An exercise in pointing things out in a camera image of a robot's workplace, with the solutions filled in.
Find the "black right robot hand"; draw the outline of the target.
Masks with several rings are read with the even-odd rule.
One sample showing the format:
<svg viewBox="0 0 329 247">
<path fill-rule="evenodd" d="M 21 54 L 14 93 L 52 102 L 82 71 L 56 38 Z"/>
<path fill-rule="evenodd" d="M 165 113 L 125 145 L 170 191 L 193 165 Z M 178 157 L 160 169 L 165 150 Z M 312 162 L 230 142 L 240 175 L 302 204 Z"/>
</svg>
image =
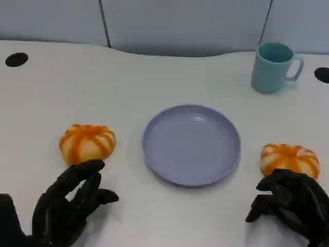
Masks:
<svg viewBox="0 0 329 247">
<path fill-rule="evenodd" d="M 328 246 L 328 195 L 313 178 L 288 169 L 275 169 L 263 177 L 258 194 L 245 219 L 274 216 L 290 230 L 308 240 L 308 246 Z"/>
</svg>

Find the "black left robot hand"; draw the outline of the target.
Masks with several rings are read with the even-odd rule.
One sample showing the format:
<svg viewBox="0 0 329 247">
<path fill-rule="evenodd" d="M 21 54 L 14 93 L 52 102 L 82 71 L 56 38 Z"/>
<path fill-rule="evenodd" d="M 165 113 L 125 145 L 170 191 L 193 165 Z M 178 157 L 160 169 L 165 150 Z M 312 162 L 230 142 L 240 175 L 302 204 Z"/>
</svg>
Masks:
<svg viewBox="0 0 329 247">
<path fill-rule="evenodd" d="M 99 187 L 104 166 L 102 160 L 71 165 L 40 196 L 32 216 L 38 246 L 72 246 L 99 206 L 119 201 L 115 192 Z"/>
</svg>

